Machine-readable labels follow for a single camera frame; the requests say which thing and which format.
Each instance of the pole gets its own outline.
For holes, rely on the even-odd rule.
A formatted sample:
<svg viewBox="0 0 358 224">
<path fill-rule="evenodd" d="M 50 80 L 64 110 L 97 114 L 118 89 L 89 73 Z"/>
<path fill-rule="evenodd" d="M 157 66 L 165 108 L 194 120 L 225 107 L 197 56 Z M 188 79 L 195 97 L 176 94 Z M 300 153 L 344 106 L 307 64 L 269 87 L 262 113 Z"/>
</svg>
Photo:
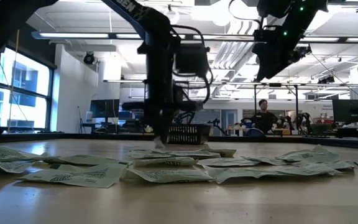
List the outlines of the pole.
<svg viewBox="0 0 358 224">
<path fill-rule="evenodd" d="M 299 120 L 298 120 L 298 116 L 299 116 L 299 103 L 298 103 L 298 85 L 295 85 L 295 107 L 296 107 L 296 128 L 297 130 L 299 130 Z"/>
<path fill-rule="evenodd" d="M 257 95 L 258 93 L 256 92 L 256 85 L 254 85 L 254 103 L 255 103 L 255 114 L 256 114 L 256 111 L 257 111 L 257 108 L 256 108 L 256 95 Z"/>
</svg>

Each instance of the man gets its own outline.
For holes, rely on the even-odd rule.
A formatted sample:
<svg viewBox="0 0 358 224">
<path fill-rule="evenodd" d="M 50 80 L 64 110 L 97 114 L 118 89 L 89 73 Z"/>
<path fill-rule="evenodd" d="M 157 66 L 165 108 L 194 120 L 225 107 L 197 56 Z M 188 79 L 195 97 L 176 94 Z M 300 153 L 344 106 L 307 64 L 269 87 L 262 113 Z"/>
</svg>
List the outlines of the man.
<svg viewBox="0 0 358 224">
<path fill-rule="evenodd" d="M 252 117 L 255 127 L 265 134 L 272 129 L 273 124 L 277 123 L 277 117 L 267 111 L 267 100 L 259 101 L 260 111 Z"/>
</svg>

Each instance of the table surface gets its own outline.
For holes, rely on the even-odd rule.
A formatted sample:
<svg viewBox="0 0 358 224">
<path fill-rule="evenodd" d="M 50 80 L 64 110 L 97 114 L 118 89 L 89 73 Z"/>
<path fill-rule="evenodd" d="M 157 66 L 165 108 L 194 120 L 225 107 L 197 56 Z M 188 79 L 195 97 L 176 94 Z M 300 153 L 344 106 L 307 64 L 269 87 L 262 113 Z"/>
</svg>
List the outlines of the table surface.
<svg viewBox="0 0 358 224">
<path fill-rule="evenodd" d="M 127 146 L 153 147 L 153 142 L 62 139 L 4 145 L 36 154 L 125 159 Z M 237 149 L 236 157 L 273 157 L 314 147 L 228 142 L 209 146 Z M 358 149 L 327 148 L 358 162 Z M 16 181 L 20 176 L 0 173 L 0 223 L 358 224 L 358 169 L 337 177 L 243 179 L 221 185 L 122 181 L 109 189 Z"/>
</svg>

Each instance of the computer monitor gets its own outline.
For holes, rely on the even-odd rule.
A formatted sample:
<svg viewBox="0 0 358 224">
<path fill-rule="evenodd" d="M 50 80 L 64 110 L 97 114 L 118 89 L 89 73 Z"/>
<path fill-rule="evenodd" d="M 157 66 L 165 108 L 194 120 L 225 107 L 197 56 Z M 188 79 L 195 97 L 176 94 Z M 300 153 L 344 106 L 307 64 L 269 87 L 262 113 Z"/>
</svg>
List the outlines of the computer monitor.
<svg viewBox="0 0 358 224">
<path fill-rule="evenodd" d="M 333 100 L 335 122 L 358 122 L 358 100 Z"/>
<path fill-rule="evenodd" d="M 117 118 L 119 110 L 119 100 L 92 100 L 91 111 L 94 118 Z"/>
</svg>

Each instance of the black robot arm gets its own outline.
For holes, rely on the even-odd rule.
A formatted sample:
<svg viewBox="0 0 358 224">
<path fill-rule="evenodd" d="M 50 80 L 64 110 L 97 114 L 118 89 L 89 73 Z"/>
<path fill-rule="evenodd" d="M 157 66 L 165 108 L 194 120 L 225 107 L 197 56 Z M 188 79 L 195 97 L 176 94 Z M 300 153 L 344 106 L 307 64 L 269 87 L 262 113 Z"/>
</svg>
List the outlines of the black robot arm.
<svg viewBox="0 0 358 224">
<path fill-rule="evenodd" d="M 260 0 L 257 6 L 263 20 L 272 15 L 277 18 L 286 16 L 281 26 L 260 26 L 254 32 L 255 44 L 252 49 L 260 61 L 256 82 L 272 78 L 292 63 L 298 62 L 311 52 L 309 47 L 296 47 L 303 38 L 319 10 L 328 11 L 329 0 Z"/>
</svg>

